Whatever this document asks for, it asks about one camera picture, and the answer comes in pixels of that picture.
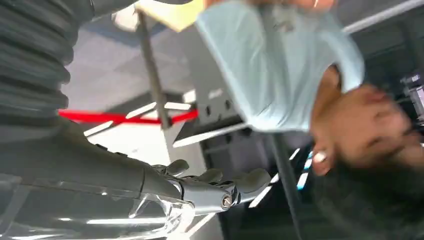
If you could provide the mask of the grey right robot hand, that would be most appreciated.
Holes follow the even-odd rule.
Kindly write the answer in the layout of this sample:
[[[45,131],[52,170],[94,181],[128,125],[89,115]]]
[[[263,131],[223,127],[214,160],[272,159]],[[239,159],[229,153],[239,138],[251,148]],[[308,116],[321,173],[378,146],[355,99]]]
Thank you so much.
[[[219,170],[180,177],[188,164],[150,166],[90,143],[77,123],[54,117],[0,118],[0,172],[25,185],[141,199],[144,195],[185,201],[197,215],[219,213],[250,201],[271,177],[255,169],[223,181]]]

